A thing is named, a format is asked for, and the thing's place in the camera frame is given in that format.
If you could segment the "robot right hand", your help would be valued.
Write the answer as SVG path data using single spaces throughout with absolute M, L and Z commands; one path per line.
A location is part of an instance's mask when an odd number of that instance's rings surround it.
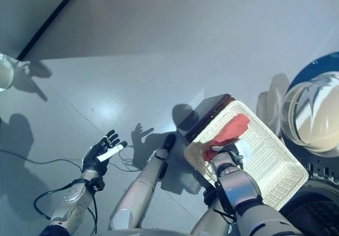
M 225 146 L 212 146 L 211 150 L 216 152 L 210 161 L 215 172 L 223 171 L 227 167 L 243 169 L 244 156 L 240 154 L 235 142 Z

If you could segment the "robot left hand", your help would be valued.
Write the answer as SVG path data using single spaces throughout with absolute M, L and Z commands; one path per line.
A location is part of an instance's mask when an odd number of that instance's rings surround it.
M 99 177 L 103 177 L 107 172 L 110 159 L 127 145 L 126 141 L 120 141 L 115 130 L 109 131 L 97 144 L 91 146 L 82 158 L 82 172 L 94 170 Z

